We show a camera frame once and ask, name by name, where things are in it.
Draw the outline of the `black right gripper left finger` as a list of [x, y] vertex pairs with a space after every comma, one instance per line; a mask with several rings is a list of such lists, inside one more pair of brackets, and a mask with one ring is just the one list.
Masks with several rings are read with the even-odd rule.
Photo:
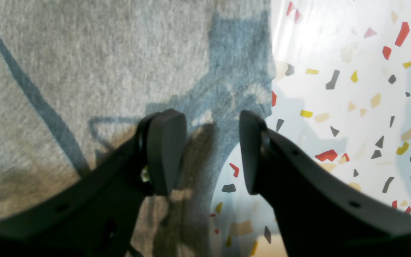
[[186, 137], [181, 112], [145, 117], [90, 175], [0, 220], [0, 257], [124, 257], [144, 198], [173, 190]]

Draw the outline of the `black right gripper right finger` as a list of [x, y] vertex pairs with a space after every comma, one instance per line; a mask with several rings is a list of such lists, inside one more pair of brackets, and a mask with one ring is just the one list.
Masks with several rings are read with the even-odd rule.
[[349, 187], [254, 112], [239, 117], [245, 184], [273, 208], [289, 257], [411, 257], [411, 215]]

